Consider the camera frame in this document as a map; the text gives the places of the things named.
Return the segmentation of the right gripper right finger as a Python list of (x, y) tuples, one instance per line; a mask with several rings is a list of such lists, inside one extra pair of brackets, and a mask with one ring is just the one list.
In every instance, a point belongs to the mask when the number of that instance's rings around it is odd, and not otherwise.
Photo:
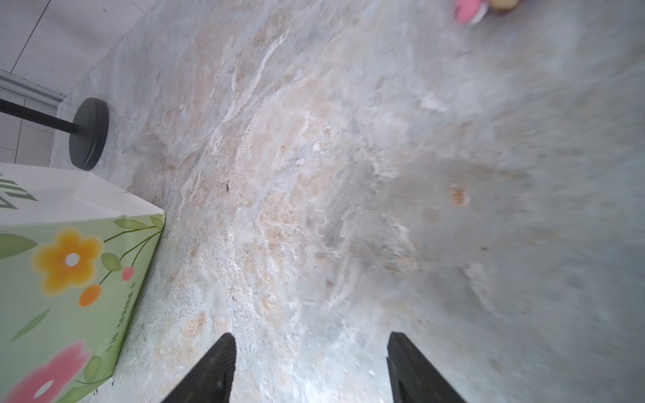
[(465, 403), (403, 332), (392, 332), (386, 359), (395, 403)]

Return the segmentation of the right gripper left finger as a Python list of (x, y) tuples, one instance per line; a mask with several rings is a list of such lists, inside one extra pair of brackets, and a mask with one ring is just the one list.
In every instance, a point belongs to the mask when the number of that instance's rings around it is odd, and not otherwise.
[(166, 396), (163, 403), (229, 403), (236, 355), (235, 337), (227, 332)]

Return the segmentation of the white illustrated paper bag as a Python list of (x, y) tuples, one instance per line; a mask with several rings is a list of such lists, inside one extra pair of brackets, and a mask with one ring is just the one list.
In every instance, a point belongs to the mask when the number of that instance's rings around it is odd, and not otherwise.
[(165, 223), (92, 173), (2, 164), (2, 401), (77, 402), (112, 378)]

